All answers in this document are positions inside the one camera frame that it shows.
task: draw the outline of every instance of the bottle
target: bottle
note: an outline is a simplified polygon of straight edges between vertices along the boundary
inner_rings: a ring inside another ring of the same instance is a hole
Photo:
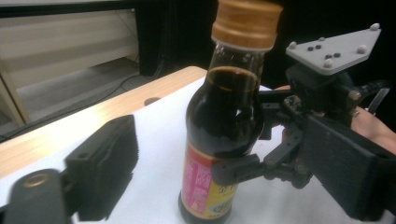
[[[274,45],[281,10],[257,0],[219,0],[212,61],[186,113],[178,205],[187,223],[224,223],[230,215],[237,185],[216,184],[210,167],[248,155],[262,132],[258,94],[263,57]]]

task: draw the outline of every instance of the gray mounting plate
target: gray mounting plate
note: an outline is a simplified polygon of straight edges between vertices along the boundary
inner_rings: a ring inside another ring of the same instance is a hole
[[[314,71],[328,76],[368,59],[379,37],[379,24],[370,29],[297,45],[291,42],[286,54]]]

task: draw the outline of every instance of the white surface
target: white surface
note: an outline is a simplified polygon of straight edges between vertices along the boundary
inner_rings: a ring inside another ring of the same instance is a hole
[[[139,161],[134,177],[109,220],[84,223],[184,223],[178,211],[186,142],[185,111],[201,86],[200,79],[136,113]],[[280,143],[281,127],[274,128],[272,141],[259,141],[253,151],[263,157]],[[63,169],[63,158],[84,141],[82,136],[63,151],[0,179],[0,205],[19,177],[43,168]],[[382,223],[390,223],[392,216]],[[360,223],[351,220],[320,183],[312,178],[304,189],[290,183],[257,178],[239,185],[228,223],[318,224]]]
[[[332,75],[368,59],[380,33],[380,29],[367,29],[338,35],[299,44],[295,46],[296,48],[288,47],[286,54],[322,75]],[[316,45],[321,45],[321,49],[315,49]],[[357,52],[360,46],[365,46],[365,53]],[[314,50],[308,51],[308,47],[313,47]],[[341,57],[332,57],[330,59],[331,67],[325,67],[325,56],[327,54],[334,55],[334,53],[341,53]]]

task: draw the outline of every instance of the black cable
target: black cable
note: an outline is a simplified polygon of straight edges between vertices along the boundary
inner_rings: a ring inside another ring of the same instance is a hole
[[[63,112],[62,114],[59,114],[59,115],[57,115],[57,116],[55,116],[55,117],[52,117],[52,118],[48,118],[48,119],[41,120],[41,121],[39,121],[39,122],[37,122],[37,123],[32,124],[31,126],[28,126],[28,127],[26,127],[26,128],[23,128],[23,129],[21,129],[21,130],[15,132],[15,133],[13,133],[13,134],[10,135],[10,136],[0,135],[0,137],[3,138],[3,139],[0,140],[0,143],[3,143],[3,142],[5,142],[5,141],[7,141],[7,140],[9,140],[9,139],[11,139],[11,138],[17,136],[18,134],[23,133],[23,132],[25,132],[25,131],[27,131],[27,130],[29,130],[29,129],[31,129],[31,128],[34,128],[34,127],[36,127],[36,126],[38,126],[38,125],[41,125],[41,124],[43,124],[43,123],[45,123],[45,122],[47,122],[47,121],[49,121],[49,120],[51,120],[51,119],[57,119],[57,118],[62,117],[62,116],[64,116],[64,115],[73,114],[73,113],[75,113],[75,112],[78,112],[79,110],[85,109],[85,108],[90,107],[90,106],[92,106],[92,105],[96,105],[96,104],[100,103],[101,101],[105,100],[107,97],[109,97],[110,95],[112,95],[112,94],[113,94],[114,92],[116,92],[117,90],[119,90],[119,89],[125,90],[125,89],[122,87],[122,85],[125,84],[128,80],[130,80],[130,79],[132,79],[132,78],[134,78],[134,77],[139,77],[139,75],[132,76],[132,77],[127,77],[127,78],[124,79],[124,80],[119,84],[119,86],[117,86],[117,88],[115,88],[112,92],[110,92],[110,93],[107,94],[106,96],[104,96],[104,97],[102,97],[102,98],[100,98],[100,99],[98,99],[98,100],[96,100],[96,101],[94,101],[94,102],[92,102],[92,103],[90,103],[90,104],[83,105],[83,106],[78,107],[78,108],[75,108],[75,109],[73,109],[73,110],[65,111],[65,112]]]

